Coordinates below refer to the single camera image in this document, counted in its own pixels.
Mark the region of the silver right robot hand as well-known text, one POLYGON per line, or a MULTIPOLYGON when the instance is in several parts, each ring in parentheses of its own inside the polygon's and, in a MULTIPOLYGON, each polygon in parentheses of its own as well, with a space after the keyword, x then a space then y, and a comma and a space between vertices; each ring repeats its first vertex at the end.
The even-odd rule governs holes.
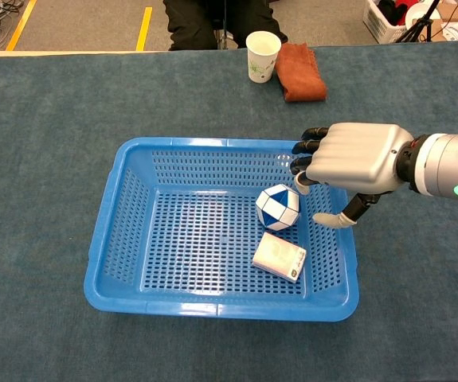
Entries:
POLYGON ((397 190, 396 161, 413 136, 397 124, 335 123, 305 130, 292 153, 290 164, 296 189, 303 195, 313 185, 329 185, 354 196, 337 214, 317 212, 315 223, 328 228, 349 228, 378 203, 381 195, 397 190))

